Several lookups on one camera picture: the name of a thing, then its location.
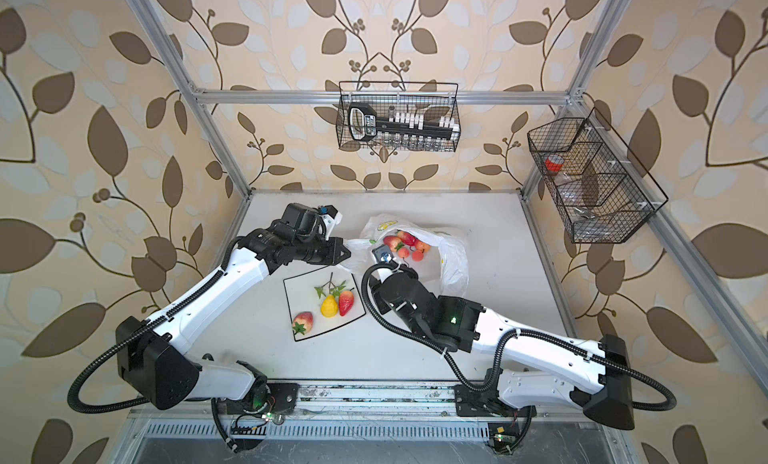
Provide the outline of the red green fake apple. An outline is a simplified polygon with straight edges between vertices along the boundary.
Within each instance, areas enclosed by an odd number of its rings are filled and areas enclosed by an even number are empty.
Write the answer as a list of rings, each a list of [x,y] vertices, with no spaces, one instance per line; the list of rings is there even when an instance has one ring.
[[[313,328],[314,316],[311,312],[301,312],[292,321],[292,333],[294,337],[306,336]]]

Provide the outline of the fake fruits cluster in bag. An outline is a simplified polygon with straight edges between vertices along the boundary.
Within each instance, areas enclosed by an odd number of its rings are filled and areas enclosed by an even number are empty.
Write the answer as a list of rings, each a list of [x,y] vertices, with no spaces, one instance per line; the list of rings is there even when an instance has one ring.
[[[431,246],[426,242],[419,240],[408,232],[400,230],[386,235],[383,238],[383,243],[392,250],[395,256],[404,260],[411,260],[412,262],[422,261],[431,250]]]

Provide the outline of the red fake strawberry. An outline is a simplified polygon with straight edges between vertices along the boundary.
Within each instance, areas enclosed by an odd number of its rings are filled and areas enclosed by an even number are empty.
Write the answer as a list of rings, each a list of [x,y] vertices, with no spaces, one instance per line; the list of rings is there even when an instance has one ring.
[[[339,315],[344,317],[346,316],[352,309],[355,303],[355,295],[352,290],[346,290],[343,291],[339,295],[338,299],[338,312]]]

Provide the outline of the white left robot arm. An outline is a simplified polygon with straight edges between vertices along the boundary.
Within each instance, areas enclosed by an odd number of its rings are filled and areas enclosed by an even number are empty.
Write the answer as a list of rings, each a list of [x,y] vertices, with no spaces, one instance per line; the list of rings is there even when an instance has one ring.
[[[179,299],[143,321],[128,318],[118,326],[116,344],[75,378],[68,406],[81,414],[103,414],[144,404],[167,410],[189,400],[244,399],[260,372],[244,361],[194,359],[190,349],[240,296],[281,267],[294,261],[327,267],[349,259],[343,239],[332,234],[342,219],[332,205],[291,203],[268,228],[235,237],[222,262]],[[80,392],[85,383],[111,358],[137,397],[109,404],[84,402]]]

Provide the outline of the yellow fake lemon with leaves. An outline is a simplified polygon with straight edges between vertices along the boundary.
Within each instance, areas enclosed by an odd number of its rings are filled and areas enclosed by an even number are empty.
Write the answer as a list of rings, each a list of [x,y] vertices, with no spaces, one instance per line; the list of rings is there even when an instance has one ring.
[[[338,299],[339,295],[347,289],[347,281],[342,280],[339,283],[334,281],[334,274],[331,273],[327,281],[319,286],[315,286],[314,290],[317,296],[321,299],[320,313],[325,318],[332,318],[339,314],[338,312]]]

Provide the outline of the white plastic bag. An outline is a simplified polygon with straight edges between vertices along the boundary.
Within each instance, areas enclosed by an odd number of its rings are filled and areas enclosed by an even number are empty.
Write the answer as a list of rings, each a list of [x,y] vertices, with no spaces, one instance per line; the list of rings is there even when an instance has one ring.
[[[370,218],[358,239],[345,243],[351,257],[341,267],[360,277],[383,247],[398,264],[414,269],[437,295],[465,295],[469,286],[468,239],[455,228],[424,228],[390,214]]]

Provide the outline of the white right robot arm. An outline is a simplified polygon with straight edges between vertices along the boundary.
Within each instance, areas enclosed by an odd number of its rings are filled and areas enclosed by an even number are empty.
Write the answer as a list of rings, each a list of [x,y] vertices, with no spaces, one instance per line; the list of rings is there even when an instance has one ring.
[[[480,303],[436,296],[394,263],[368,268],[359,295],[388,332],[436,352],[482,402],[522,409],[562,402],[604,426],[632,430],[635,411],[667,412],[674,393],[633,369],[612,334],[578,340],[517,323]]]

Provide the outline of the white tray black rim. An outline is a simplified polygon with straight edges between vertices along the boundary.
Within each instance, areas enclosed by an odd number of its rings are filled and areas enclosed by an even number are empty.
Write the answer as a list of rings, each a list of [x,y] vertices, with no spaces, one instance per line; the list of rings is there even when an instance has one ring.
[[[283,287],[295,342],[328,334],[367,314],[357,279],[339,266],[286,278]]]

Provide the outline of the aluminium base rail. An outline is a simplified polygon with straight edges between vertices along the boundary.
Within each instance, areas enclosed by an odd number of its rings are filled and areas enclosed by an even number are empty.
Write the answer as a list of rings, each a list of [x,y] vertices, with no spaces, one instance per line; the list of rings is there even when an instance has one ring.
[[[277,403],[263,418],[223,404],[214,420],[207,402],[131,412],[120,442],[133,448],[150,438],[221,443],[227,434],[241,448],[264,440],[509,444],[527,421],[523,411],[483,411],[449,382],[277,382],[272,390]]]

